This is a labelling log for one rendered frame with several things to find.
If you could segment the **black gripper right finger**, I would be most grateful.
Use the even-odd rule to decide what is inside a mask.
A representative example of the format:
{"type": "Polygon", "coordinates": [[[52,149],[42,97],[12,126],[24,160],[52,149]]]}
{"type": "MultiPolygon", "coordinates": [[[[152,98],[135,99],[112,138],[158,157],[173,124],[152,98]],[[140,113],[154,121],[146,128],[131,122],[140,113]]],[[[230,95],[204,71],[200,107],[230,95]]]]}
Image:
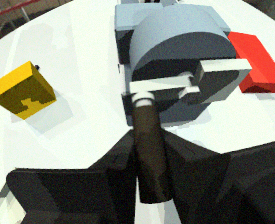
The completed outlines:
{"type": "Polygon", "coordinates": [[[215,224],[234,181],[275,167],[275,140],[219,153],[161,131],[172,200],[182,224],[215,224]]]}

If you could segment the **red rectangular block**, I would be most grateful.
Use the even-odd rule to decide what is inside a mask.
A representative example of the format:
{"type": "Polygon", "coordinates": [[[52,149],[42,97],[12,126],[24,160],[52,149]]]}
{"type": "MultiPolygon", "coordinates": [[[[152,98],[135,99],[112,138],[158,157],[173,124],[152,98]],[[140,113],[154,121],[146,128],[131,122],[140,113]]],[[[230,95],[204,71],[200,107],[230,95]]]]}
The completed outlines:
{"type": "Polygon", "coordinates": [[[247,59],[251,65],[249,75],[238,85],[242,93],[275,93],[275,61],[255,35],[230,32],[230,43],[237,59],[247,59]]]}

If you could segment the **yellow rectangular block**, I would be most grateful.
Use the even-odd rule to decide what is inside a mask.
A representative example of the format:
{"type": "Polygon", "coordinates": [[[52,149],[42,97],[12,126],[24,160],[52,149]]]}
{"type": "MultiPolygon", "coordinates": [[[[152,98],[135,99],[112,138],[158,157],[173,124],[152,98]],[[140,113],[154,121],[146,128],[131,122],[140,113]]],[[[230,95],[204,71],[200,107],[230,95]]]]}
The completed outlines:
{"type": "Polygon", "coordinates": [[[0,107],[28,119],[56,100],[55,91],[31,60],[0,79],[0,107]]]}

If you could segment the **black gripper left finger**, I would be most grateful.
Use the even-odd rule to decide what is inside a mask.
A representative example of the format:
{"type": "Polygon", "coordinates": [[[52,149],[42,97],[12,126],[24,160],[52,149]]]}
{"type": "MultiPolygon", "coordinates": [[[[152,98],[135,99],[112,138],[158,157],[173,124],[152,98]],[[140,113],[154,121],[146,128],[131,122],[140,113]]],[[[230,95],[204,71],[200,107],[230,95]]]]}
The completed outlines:
{"type": "Polygon", "coordinates": [[[97,213],[108,224],[134,224],[137,172],[133,129],[89,168],[17,168],[8,172],[8,189],[29,209],[97,213]]]}

